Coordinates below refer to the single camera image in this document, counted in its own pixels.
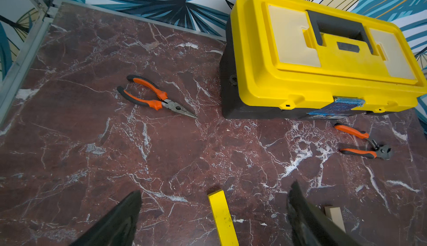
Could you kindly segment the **yellow block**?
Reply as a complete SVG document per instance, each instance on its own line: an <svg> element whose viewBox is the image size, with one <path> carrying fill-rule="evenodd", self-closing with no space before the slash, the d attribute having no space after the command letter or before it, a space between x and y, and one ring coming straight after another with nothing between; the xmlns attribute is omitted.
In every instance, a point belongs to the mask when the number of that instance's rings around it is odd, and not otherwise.
<svg viewBox="0 0 427 246"><path fill-rule="evenodd" d="M238 246L238 238L223 190L208 195L212 215L215 221L220 244L222 246Z"/></svg>

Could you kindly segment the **natural wood block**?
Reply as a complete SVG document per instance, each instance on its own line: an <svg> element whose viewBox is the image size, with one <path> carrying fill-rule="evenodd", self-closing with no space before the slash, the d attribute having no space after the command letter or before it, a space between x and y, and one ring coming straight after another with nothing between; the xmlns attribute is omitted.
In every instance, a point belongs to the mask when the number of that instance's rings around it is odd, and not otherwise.
<svg viewBox="0 0 427 246"><path fill-rule="evenodd" d="M325 209L326 216L345 233L346 230L345 230L344 220L341 213L341 208L327 206L324 209Z"/></svg>

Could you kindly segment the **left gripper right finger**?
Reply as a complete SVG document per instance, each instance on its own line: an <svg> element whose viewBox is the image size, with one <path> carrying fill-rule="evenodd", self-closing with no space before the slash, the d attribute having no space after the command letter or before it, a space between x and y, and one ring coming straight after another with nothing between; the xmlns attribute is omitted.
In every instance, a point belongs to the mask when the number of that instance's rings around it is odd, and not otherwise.
<svg viewBox="0 0 427 246"><path fill-rule="evenodd" d="M295 246L357 246L319 208L309 203L298 181L292 183L287 201L288 220Z"/></svg>

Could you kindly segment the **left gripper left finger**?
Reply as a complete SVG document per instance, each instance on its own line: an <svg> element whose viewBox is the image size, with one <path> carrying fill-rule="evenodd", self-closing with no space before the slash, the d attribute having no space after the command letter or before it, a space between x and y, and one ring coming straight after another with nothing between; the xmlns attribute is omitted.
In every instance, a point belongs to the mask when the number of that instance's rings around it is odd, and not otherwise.
<svg viewBox="0 0 427 246"><path fill-rule="evenodd" d="M73 246L131 246L141 205L141 192L139 190L131 192L71 244Z"/></svg>

